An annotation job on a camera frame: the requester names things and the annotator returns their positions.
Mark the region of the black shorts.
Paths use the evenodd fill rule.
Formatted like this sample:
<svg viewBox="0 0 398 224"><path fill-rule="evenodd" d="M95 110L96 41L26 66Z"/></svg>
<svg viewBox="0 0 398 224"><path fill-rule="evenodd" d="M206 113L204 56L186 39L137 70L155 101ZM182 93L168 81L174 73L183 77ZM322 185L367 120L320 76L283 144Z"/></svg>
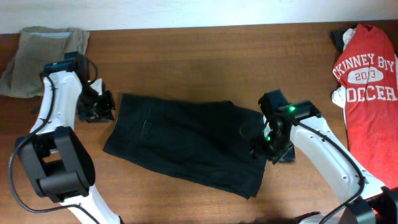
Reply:
<svg viewBox="0 0 398 224"><path fill-rule="evenodd" d="M263 116L231 101L189 103L125 94L103 151L145 169L256 197L266 159L251 139Z"/></svg>

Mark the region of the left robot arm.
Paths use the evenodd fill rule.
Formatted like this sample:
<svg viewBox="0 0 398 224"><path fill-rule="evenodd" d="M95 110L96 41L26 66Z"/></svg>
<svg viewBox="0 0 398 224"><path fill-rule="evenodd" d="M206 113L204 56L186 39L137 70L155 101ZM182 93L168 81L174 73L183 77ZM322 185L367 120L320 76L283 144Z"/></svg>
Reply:
<svg viewBox="0 0 398 224"><path fill-rule="evenodd" d="M79 52L48 63L39 115L30 133L16 141L8 163L8 180L16 202L30 213L68 209L81 223L122 223L98 192L92 158L74 132L75 120L114 120L115 102L99 77L90 78L94 63ZM34 209L17 193L13 165L18 158L35 193L55 206Z"/></svg>

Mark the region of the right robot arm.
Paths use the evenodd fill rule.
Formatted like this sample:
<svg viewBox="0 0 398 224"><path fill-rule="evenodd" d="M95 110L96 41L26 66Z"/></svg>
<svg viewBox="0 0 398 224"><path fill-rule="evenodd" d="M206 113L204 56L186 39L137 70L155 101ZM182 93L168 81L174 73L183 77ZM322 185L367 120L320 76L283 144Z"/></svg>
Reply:
<svg viewBox="0 0 398 224"><path fill-rule="evenodd" d="M386 187L353 157L311 101L289 103L274 90L263 94L258 105L263 122L251 140L252 157L276 164L297 147L340 203L326 215L310 212L287 223L397 223L397 189Z"/></svg>

